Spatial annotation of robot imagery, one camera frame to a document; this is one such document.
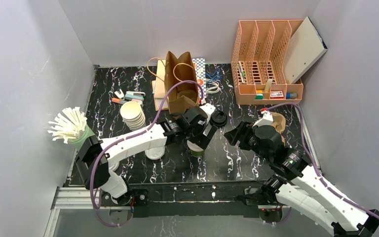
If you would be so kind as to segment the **green paper coffee cup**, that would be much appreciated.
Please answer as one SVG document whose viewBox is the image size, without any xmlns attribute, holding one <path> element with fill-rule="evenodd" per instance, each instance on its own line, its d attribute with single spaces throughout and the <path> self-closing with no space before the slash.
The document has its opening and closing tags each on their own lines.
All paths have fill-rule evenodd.
<svg viewBox="0 0 379 237">
<path fill-rule="evenodd" d="M 190 153 L 194 157 L 197 157 L 197 158 L 202 157 L 205 153 L 205 148 L 199 147 L 197 144 L 191 142 L 190 140 L 187 140 L 187 146 L 190 149 Z"/>
</svg>

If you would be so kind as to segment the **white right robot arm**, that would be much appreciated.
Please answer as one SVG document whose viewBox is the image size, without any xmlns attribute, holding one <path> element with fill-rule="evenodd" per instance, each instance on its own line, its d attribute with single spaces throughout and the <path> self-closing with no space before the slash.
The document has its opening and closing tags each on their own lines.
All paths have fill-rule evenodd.
<svg viewBox="0 0 379 237">
<path fill-rule="evenodd" d="M 262 114 L 258 121 L 243 121 L 225 133 L 231 145 L 262 155 L 275 172 L 260 189 L 247 189 L 241 199 L 288 205 L 335 237 L 371 237 L 379 227 L 379 212 L 358 208 L 316 172 L 309 158 L 285 145 L 271 125 L 270 112 Z"/>
</svg>

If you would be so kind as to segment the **cardboard cup carrier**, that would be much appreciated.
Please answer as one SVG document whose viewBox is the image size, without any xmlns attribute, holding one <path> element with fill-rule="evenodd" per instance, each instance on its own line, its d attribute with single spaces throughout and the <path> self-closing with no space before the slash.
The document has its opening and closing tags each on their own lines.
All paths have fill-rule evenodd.
<svg viewBox="0 0 379 237">
<path fill-rule="evenodd" d="M 282 134 L 286 127 L 285 117 L 282 114 L 276 112 L 271 112 L 271 115 L 273 118 L 271 126 L 273 126 L 278 133 Z"/>
</svg>

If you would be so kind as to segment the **brown paper bag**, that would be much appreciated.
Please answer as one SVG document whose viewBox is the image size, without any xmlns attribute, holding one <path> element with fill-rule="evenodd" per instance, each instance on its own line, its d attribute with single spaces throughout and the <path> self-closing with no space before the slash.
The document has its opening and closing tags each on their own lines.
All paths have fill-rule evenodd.
<svg viewBox="0 0 379 237">
<path fill-rule="evenodd" d="M 165 69 L 163 77 L 151 70 L 149 72 L 164 82 L 169 113 L 184 113 L 190 108 L 199 106 L 202 89 L 197 83 L 190 52 L 184 52 L 177 57 L 168 51 L 162 64 Z"/>
</svg>

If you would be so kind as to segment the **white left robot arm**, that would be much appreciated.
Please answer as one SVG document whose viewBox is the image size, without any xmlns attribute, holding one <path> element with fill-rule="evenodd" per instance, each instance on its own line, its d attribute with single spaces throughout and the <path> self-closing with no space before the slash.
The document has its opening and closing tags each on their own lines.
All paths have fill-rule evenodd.
<svg viewBox="0 0 379 237">
<path fill-rule="evenodd" d="M 215 106 L 205 104 L 121 136 L 101 140 L 96 135 L 88 136 L 75 158 L 85 188 L 100 188 L 114 198 L 125 195 L 129 191 L 125 179 L 110 166 L 150 149 L 186 140 L 194 155 L 201 156 L 218 129 L 215 119 L 219 114 Z"/>
</svg>

